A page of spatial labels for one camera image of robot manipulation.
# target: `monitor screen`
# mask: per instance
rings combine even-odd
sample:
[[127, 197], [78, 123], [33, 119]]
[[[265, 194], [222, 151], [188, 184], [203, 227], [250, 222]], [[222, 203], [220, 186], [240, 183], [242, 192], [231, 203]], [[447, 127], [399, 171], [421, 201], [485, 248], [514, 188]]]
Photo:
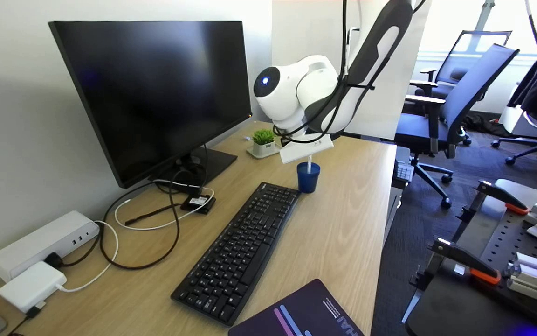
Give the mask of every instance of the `monitor screen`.
[[50, 29], [119, 186], [250, 115], [242, 22], [56, 20]]

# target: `window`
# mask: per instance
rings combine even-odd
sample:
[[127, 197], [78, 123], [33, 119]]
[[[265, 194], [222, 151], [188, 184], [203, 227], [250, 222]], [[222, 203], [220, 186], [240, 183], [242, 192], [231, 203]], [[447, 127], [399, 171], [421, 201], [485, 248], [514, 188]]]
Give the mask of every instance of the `window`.
[[[513, 29], [507, 44], [535, 54], [526, 0], [431, 0], [419, 52], [447, 52], [460, 29]], [[537, 0], [529, 0], [537, 28]]]

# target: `floor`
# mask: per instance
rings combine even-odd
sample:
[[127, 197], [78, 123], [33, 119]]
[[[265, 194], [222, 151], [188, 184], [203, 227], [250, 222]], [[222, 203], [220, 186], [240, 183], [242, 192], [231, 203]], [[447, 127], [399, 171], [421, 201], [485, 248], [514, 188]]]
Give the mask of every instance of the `floor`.
[[507, 166], [505, 156], [524, 151], [526, 145], [503, 141], [494, 149], [494, 138], [490, 132], [470, 130], [472, 143], [457, 147], [453, 160], [442, 153], [423, 158], [453, 169], [453, 181], [444, 186], [453, 203], [444, 211], [440, 196], [419, 177], [403, 192], [403, 205], [382, 250], [373, 336], [406, 334], [401, 317], [414, 293], [408, 280], [427, 261], [429, 242], [455, 233], [457, 216], [473, 199], [481, 179], [503, 177], [537, 188], [537, 156], [528, 155]]

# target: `power strip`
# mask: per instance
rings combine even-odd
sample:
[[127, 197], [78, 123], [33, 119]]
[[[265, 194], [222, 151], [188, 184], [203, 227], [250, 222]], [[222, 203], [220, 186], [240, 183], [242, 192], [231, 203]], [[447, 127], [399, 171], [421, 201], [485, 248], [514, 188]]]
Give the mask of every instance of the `power strip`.
[[48, 222], [0, 250], [0, 278], [13, 280], [48, 253], [65, 257], [99, 235], [99, 225], [78, 211]]

